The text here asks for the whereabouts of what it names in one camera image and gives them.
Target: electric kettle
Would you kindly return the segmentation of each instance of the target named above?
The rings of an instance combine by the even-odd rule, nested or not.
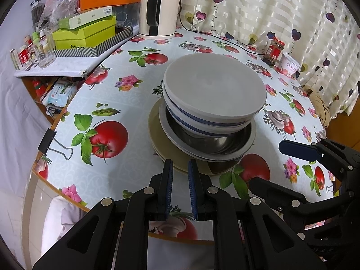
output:
[[[169,39],[175,36],[179,0],[141,0],[139,37]]]

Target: kettle handle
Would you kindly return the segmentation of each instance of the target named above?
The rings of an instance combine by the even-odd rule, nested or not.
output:
[[[146,22],[150,27],[159,26],[160,2],[161,0],[148,0]]]

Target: white tablecloth with tomato print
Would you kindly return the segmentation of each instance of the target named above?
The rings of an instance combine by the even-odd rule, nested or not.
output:
[[[283,139],[310,144],[325,134],[307,95],[295,78],[277,73],[260,56],[242,49],[246,46],[231,42],[235,45],[226,38],[183,29],[177,29],[176,36],[169,40],[134,37],[94,71],[57,125],[56,139],[72,147],[73,156],[66,160],[49,150],[36,170],[89,209],[102,198],[127,198],[148,186],[151,177],[163,169],[148,134],[148,116],[162,95],[161,80],[167,66],[194,52],[218,53],[252,68],[254,76],[263,80],[268,98],[264,109],[255,116],[254,145],[234,169],[212,177],[213,185],[237,197],[231,183],[231,175],[236,173],[245,181],[254,176],[269,179],[304,194],[311,202],[332,197],[333,176],[327,169],[319,163],[282,155],[278,150]],[[50,147],[63,151],[54,141]],[[193,220],[188,177],[177,171],[171,204],[168,221],[150,223],[151,232],[213,239],[211,222]]]

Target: lime green box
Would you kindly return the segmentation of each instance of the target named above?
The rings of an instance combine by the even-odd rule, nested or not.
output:
[[[59,29],[53,33],[53,39],[58,50],[96,47],[115,35],[115,24],[116,18],[111,16],[78,30]]]

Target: heart-patterned curtain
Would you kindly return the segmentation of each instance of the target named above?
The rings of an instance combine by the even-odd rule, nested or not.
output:
[[[332,117],[350,114],[360,80],[360,29],[342,0],[182,0],[186,28],[248,44],[276,36]]]

